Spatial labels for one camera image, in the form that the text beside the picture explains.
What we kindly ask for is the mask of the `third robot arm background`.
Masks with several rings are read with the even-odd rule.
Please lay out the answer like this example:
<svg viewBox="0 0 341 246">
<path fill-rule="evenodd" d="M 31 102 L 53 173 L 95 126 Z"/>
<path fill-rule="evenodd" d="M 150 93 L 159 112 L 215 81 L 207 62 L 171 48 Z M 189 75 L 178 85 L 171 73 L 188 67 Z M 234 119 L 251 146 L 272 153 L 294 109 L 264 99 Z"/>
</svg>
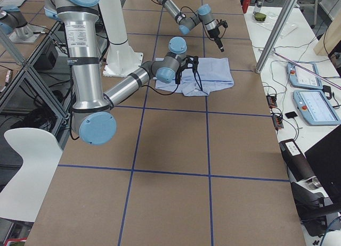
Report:
<svg viewBox="0 0 341 246">
<path fill-rule="evenodd" d="M 28 24 L 27 20 L 15 5 L 6 5 L 1 8 L 1 30 L 9 35 L 15 29 L 22 28 Z"/>
</svg>

